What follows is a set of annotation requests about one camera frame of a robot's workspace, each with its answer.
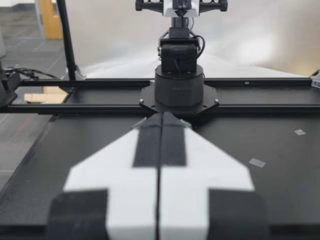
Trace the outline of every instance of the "black cable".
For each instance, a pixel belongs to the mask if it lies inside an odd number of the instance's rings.
[[[192,19],[192,25],[191,25],[191,27],[190,27],[190,31],[192,31],[192,29],[194,29],[194,26],[195,26],[195,18],[192,17],[191,19]]]
[[[196,57],[196,58],[198,59],[198,58],[202,55],[202,53],[204,52],[204,50],[205,50],[205,48],[206,48],[206,40],[205,40],[202,36],[200,36],[200,35],[195,35],[193,38],[194,38],[194,39],[199,38],[199,39],[202,40],[202,48],[201,48],[198,56]]]
[[[29,68],[25,68],[25,67],[8,67],[4,70],[4,72],[6,74],[11,74],[11,73],[19,73],[21,75],[24,75],[30,79],[33,80],[38,80],[39,77],[37,75],[45,75],[48,76],[52,79],[58,79],[57,76],[40,71],[40,70],[36,70],[36,69],[29,69]]]

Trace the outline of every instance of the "metal bracket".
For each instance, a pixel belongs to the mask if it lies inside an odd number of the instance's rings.
[[[320,89],[320,69],[311,75],[313,88]]]

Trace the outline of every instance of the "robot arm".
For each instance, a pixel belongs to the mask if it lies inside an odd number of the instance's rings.
[[[218,2],[203,2],[203,0],[159,0],[151,2],[148,0],[136,0],[135,9],[142,11],[144,9],[162,13],[165,17],[176,18],[184,16],[186,18],[199,17],[200,13],[211,10],[228,10],[228,0],[219,0]]]

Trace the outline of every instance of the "black clamp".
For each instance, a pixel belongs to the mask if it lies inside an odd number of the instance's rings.
[[[8,106],[17,98],[15,90],[20,83],[20,74],[17,72],[6,74],[0,62],[0,108]]]

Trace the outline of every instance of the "black table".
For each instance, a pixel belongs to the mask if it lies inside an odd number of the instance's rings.
[[[311,87],[218,87],[217,92],[221,104],[320,104],[320,90]],[[67,104],[135,104],[139,99],[139,87],[92,87],[78,88]],[[143,117],[52,117],[0,194],[0,239],[12,232],[43,237],[51,201],[61,193],[70,167]],[[204,115],[187,121],[249,167],[256,191],[266,201],[274,239],[320,236],[320,115]],[[306,135],[297,135],[299,129]],[[265,167],[250,165],[253,158],[266,162]]]

